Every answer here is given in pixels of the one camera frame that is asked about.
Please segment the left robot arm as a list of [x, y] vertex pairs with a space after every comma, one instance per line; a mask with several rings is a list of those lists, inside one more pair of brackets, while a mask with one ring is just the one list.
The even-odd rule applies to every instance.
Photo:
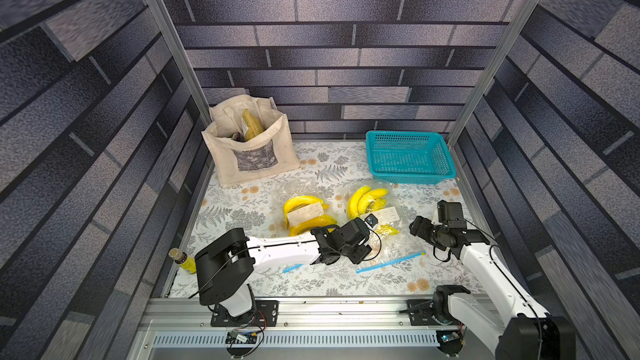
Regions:
[[267, 268], [293, 265], [331, 265], [341, 258], [360, 264], [370, 255], [368, 244], [378, 219], [369, 215], [339, 227], [312, 228], [286, 238], [255, 238], [233, 228], [195, 255], [202, 306], [222, 305], [233, 318], [254, 310], [250, 280]]

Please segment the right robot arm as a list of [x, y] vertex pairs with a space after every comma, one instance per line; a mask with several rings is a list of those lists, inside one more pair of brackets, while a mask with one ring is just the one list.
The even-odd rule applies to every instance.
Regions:
[[566, 318], [551, 315], [526, 291], [494, 253], [496, 246], [488, 235], [470, 228], [461, 203], [438, 202], [433, 218], [417, 216], [409, 232], [460, 261], [497, 310], [488, 311], [461, 285], [440, 285], [430, 300], [408, 305], [405, 312], [414, 325], [432, 320], [458, 328], [456, 333], [438, 334], [442, 353], [458, 355], [469, 330], [497, 359], [576, 358], [574, 327]]

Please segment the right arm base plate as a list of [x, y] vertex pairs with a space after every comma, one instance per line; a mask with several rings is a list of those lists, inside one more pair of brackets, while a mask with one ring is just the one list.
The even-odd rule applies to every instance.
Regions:
[[433, 299], [411, 299], [407, 301], [407, 307], [399, 312], [408, 315], [412, 326], [455, 326], [457, 328], [460, 324], [460, 321], [449, 312], [447, 300], [442, 302]]

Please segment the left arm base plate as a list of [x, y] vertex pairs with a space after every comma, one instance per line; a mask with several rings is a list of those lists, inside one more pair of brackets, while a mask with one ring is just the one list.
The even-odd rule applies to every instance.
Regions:
[[212, 313], [212, 327], [275, 327], [278, 321], [279, 301], [258, 300], [246, 313], [231, 316], [224, 306], [216, 304], [208, 306]]

